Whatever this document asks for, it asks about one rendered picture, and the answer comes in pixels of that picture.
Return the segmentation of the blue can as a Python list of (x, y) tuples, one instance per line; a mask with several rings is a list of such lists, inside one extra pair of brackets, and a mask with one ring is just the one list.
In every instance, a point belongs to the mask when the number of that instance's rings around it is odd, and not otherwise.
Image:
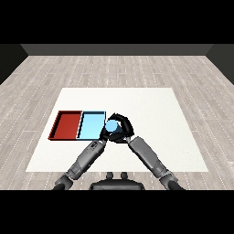
[(115, 120), (109, 120), (106, 122), (105, 129), (109, 133), (121, 133), (122, 127)]

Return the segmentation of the red shallow open box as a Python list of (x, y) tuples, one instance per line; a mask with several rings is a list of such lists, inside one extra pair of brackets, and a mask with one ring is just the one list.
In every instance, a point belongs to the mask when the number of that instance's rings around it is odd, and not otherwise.
[(50, 141), (76, 141), (82, 111), (59, 111), (48, 139)]

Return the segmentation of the dark grey robot body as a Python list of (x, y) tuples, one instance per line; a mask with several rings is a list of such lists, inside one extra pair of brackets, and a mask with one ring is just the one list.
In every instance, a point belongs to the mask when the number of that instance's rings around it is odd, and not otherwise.
[(126, 172), (121, 172), (120, 179), (114, 179), (113, 172), (108, 172), (104, 180), (92, 183), (90, 190), (144, 190), (144, 185), (130, 180)]

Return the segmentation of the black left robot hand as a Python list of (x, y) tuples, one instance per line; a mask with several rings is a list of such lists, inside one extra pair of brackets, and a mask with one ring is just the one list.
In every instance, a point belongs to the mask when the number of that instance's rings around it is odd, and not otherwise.
[(102, 128), (99, 140), (100, 141), (108, 141), (110, 133), (106, 130), (105, 127)]

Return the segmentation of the light blue shallow open box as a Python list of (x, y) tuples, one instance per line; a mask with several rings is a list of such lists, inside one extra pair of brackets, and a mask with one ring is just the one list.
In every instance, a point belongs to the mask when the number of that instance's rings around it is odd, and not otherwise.
[(78, 141), (98, 140), (105, 124), (105, 119), (105, 111), (84, 111), (81, 115), (76, 139)]

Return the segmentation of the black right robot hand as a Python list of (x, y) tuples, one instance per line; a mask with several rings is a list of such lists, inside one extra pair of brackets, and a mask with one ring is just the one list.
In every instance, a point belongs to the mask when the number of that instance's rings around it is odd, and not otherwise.
[(115, 121), (117, 123), (117, 128), (113, 131), (109, 131), (108, 139), (118, 144), (129, 143), (131, 137), (134, 135), (133, 126), (129, 119), (119, 113), (114, 113), (108, 119), (108, 122), (110, 121)]

